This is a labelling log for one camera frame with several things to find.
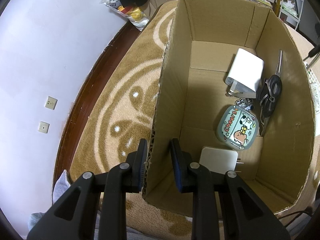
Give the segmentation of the white charger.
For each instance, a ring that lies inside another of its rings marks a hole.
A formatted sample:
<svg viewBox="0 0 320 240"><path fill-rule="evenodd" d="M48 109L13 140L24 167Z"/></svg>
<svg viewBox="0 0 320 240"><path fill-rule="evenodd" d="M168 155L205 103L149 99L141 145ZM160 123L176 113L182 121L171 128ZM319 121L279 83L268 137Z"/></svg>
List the white charger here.
<svg viewBox="0 0 320 240"><path fill-rule="evenodd" d="M235 171L237 164L243 164L238 160L236 151L213 147L204 147L202 149L199 163L208 168L208 170L219 174Z"/></svg>

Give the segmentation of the cartoon Cheers earbud case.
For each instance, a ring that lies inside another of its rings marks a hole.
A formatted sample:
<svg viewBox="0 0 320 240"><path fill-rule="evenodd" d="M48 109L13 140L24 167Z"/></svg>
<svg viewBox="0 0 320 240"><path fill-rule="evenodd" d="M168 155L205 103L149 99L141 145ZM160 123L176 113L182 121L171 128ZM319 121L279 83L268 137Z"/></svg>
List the cartoon Cheers earbud case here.
<svg viewBox="0 0 320 240"><path fill-rule="evenodd" d="M257 118L243 107L229 106L223 114L215 135L217 139L236 151L249 149L258 133Z"/></svg>

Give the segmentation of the cardboard box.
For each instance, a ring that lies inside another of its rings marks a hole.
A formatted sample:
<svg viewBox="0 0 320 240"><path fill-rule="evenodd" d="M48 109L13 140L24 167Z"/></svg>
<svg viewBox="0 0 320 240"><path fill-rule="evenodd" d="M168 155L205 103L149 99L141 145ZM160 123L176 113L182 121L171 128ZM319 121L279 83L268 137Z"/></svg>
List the cardboard box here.
<svg viewBox="0 0 320 240"><path fill-rule="evenodd" d="M305 66L274 12L246 0L178 0L159 81L146 170L145 200L191 215L192 196L178 192L169 153L176 138L199 161L204 147L228 149L216 128L226 109L225 79L239 48L264 61L261 81L276 70L283 51L283 90L262 137L237 151L240 177L274 212L294 206L305 189L315 140L315 114Z"/></svg>

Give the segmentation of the black car key bundle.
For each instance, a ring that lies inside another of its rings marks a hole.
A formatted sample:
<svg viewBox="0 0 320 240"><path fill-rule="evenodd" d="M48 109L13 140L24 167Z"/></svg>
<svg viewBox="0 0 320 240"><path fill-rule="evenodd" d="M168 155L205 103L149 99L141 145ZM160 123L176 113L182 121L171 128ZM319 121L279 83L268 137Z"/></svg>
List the black car key bundle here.
<svg viewBox="0 0 320 240"><path fill-rule="evenodd" d="M281 81L281 65L283 59L283 51L279 50L278 63L276 66L275 73L268 79L264 80L264 83L259 90L257 100L261 107L260 111L260 123L261 132L260 135L263 137L267 124L271 115L274 113L279 97L282 93L282 81Z"/></svg>

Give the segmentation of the white power adapter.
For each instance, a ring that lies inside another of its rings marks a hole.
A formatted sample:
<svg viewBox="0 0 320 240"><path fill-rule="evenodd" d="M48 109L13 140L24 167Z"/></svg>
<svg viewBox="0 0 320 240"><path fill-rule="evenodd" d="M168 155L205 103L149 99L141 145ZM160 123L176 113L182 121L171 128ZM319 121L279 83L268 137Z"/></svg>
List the white power adapter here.
<svg viewBox="0 0 320 240"><path fill-rule="evenodd" d="M239 48L225 79L225 83L229 86L226 95L255 99L263 68L264 61L261 58Z"/></svg>

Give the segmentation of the white numbered remote control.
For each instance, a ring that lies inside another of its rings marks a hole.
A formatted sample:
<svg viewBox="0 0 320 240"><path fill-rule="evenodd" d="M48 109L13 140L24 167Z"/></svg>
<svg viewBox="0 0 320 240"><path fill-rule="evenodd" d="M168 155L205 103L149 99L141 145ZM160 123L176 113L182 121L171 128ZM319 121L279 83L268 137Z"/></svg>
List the white numbered remote control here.
<svg viewBox="0 0 320 240"><path fill-rule="evenodd" d="M315 76L311 68L308 68L308 63L304 61L306 72L308 75L309 86L311 89L311 95L313 100L313 106L315 109L315 114L319 114L320 104L319 104L319 81Z"/></svg>

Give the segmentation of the beige patterned carpet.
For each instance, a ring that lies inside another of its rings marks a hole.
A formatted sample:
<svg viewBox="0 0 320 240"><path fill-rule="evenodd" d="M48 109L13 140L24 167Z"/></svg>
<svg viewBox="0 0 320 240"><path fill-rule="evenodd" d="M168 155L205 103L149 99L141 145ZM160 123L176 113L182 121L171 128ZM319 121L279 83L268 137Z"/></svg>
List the beige patterned carpet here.
<svg viewBox="0 0 320 240"><path fill-rule="evenodd" d="M159 8L110 77L76 149L70 169L72 180L77 180L85 171L104 173L124 162L142 138L148 141L150 150L159 81L177 3L178 0L168 2ZM305 189L294 206L276 215L302 210L314 201L319 187L318 153L319 139L315 136L313 171ZM190 239L191 215L149 204L144 198L145 179L146 174L142 193L126 196L127 225L155 238Z"/></svg>

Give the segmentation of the lower wall socket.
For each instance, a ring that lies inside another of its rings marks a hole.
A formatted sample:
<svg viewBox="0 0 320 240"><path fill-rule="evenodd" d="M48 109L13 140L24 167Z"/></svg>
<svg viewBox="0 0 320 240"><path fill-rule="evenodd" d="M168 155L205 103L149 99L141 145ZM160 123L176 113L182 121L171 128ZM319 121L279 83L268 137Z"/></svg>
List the lower wall socket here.
<svg viewBox="0 0 320 240"><path fill-rule="evenodd" d="M44 121L41 121L38 127L38 131L41 133L48 133L50 124Z"/></svg>

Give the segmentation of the wall socket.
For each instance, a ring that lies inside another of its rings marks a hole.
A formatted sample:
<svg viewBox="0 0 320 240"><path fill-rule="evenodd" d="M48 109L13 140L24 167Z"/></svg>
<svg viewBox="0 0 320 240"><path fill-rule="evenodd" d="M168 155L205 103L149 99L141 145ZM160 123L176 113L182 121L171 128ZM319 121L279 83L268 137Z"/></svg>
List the wall socket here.
<svg viewBox="0 0 320 240"><path fill-rule="evenodd" d="M51 110L54 110L57 104L57 99L51 96L48 96L47 101L45 103L45 107Z"/></svg>
<svg viewBox="0 0 320 240"><path fill-rule="evenodd" d="M41 133L48 133L50 124L44 121L41 121L38 127L38 131Z"/></svg>

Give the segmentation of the upper wall socket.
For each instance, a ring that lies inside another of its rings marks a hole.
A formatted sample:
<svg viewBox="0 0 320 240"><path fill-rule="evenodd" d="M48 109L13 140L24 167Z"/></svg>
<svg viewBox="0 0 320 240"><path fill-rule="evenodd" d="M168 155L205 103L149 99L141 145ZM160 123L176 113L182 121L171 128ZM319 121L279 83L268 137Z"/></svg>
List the upper wall socket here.
<svg viewBox="0 0 320 240"><path fill-rule="evenodd" d="M57 104L57 99L51 96L48 96L47 101L45 103L45 107L51 110L54 110Z"/></svg>

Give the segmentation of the snack bag by wall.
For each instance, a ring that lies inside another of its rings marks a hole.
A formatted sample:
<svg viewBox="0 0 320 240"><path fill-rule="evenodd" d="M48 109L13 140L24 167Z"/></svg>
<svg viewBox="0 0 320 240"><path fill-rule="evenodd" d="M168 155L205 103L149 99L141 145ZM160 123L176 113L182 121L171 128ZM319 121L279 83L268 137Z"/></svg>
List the snack bag by wall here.
<svg viewBox="0 0 320 240"><path fill-rule="evenodd" d="M142 31L149 21L146 14L136 5L124 7L120 0L101 0L100 4L105 5L113 12L129 20L139 31Z"/></svg>

